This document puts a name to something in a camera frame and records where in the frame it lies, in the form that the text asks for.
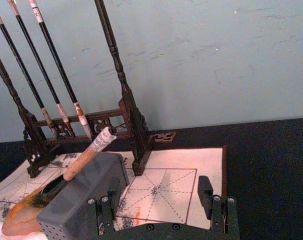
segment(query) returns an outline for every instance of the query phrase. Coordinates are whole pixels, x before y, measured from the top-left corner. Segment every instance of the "wooden base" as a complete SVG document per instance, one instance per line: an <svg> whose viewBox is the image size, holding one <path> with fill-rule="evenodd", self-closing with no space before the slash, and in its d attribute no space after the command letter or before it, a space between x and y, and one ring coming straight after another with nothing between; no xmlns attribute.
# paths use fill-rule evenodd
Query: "wooden base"
<svg viewBox="0 0 303 240"><path fill-rule="evenodd" d="M123 99L121 99L119 101L119 109L86 114L94 137L96 137L103 128L113 127L110 118L117 116L123 117L124 123L121 127L127 130L119 131L117 138L131 139L131 150L135 158L132 168L136 176L141 176L155 141L153 136L149 136L145 118L139 109L135 107L131 108L130 112L127 112L125 103ZM41 172L40 167L49 164L55 159L56 155L83 152L91 143L85 135L73 136L60 118L52 120L54 127L59 132L59 138L47 139L40 128L46 126L47 122L44 120L37 121L34 116L30 118L33 128L26 127L24 130L24 150L30 164L27 171L31 178L35 178ZM78 118L77 116L71 116L69 117L69 121L71 123L77 122ZM66 144L77 144L78 147L75 149L71 149L70 147L65 148L64 145Z"/></svg>

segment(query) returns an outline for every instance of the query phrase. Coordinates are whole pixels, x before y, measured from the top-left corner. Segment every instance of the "wooden brush rack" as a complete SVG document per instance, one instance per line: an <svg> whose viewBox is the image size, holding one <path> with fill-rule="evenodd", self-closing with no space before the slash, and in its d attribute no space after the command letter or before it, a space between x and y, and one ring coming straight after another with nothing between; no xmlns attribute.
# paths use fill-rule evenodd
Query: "wooden brush rack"
<svg viewBox="0 0 303 240"><path fill-rule="evenodd" d="M96 137L104 127L115 127L112 126L110 118L122 116L124 123L118 127L125 128L126 131L118 132L117 137L119 139L131 139L131 150L134 155L132 169L136 176L141 176L150 156L154 138L150 135L145 118L137 108L132 90L127 84L116 40L104 2L102 0L95 0L95 4L106 37L107 45L114 61L115 70L121 84L122 98L118 103L119 108L117 109L92 112L85 114L85 116L93 137ZM41 172L40 167L49 164L56 155L75 152L75 150L67 150L62 147L63 145L84 143L84 148L82 149L84 150L86 146L90 144L90 140L86 135L75 136L71 133L61 118L52 119L53 126L59 136L57 138L46 138L41 127L48 126L47 121L37 120L36 117L23 106L1 59L0 76L17 105L19 115L25 125L23 130L23 149L26 153L26 159L30 164L27 171L31 178L35 178ZM68 119L70 123L79 122L77 115L69 116Z"/></svg>

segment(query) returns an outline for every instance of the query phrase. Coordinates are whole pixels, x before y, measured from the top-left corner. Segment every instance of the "ink stain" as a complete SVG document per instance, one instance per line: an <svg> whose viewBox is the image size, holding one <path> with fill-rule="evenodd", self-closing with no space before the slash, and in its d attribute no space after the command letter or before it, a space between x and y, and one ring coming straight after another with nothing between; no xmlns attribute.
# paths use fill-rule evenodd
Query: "ink stain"
<svg viewBox="0 0 303 240"><path fill-rule="evenodd" d="M118 212L118 213L123 212L123 211L126 209L126 205L127 205L127 203L126 203L126 200L124 199L124 200L121 201L121 203L119 204L117 212Z"/></svg>
<svg viewBox="0 0 303 240"><path fill-rule="evenodd" d="M67 153L67 154L65 155L65 157L63 158L63 161L64 161L65 159L74 159L74 158L77 158L77 153Z"/></svg>
<svg viewBox="0 0 303 240"><path fill-rule="evenodd" d="M138 56L143 55L143 54L145 54L145 52L144 52L144 51L142 51L142 52L138 52L138 53L136 53L136 54L135 54L135 57L138 57Z"/></svg>
<svg viewBox="0 0 303 240"><path fill-rule="evenodd" d="M265 19L285 19L284 16L268 15L264 17Z"/></svg>
<svg viewBox="0 0 303 240"><path fill-rule="evenodd" d="M62 168L63 167L63 163L61 161L56 161L56 162L53 162L52 165L56 166L56 167L59 167L59 168Z"/></svg>
<svg viewBox="0 0 303 240"><path fill-rule="evenodd" d="M86 52L87 52L87 50L89 50L89 49L91 49L91 48L90 48L90 47L86 47L86 48L81 49L80 51L81 51L83 54L86 55Z"/></svg>
<svg viewBox="0 0 303 240"><path fill-rule="evenodd" d="M122 229L132 228L134 226L134 220L124 217L122 219Z"/></svg>
<svg viewBox="0 0 303 240"><path fill-rule="evenodd" d="M155 197L157 195L157 187L154 186L151 190L151 194Z"/></svg>
<svg viewBox="0 0 303 240"><path fill-rule="evenodd" d="M249 67L250 67L250 69L251 69L251 73L252 73L252 75L255 75L255 69L254 69L254 67L252 66L252 65L248 65Z"/></svg>
<svg viewBox="0 0 303 240"><path fill-rule="evenodd" d="M8 206L4 207L2 210L2 217L6 218L9 211L10 211L10 208Z"/></svg>
<svg viewBox="0 0 303 240"><path fill-rule="evenodd" d="M114 72L114 71L115 71L115 69L110 69L110 70L98 72L98 73L95 74L95 76L105 75L105 74L108 74L108 73L111 73L111 72Z"/></svg>

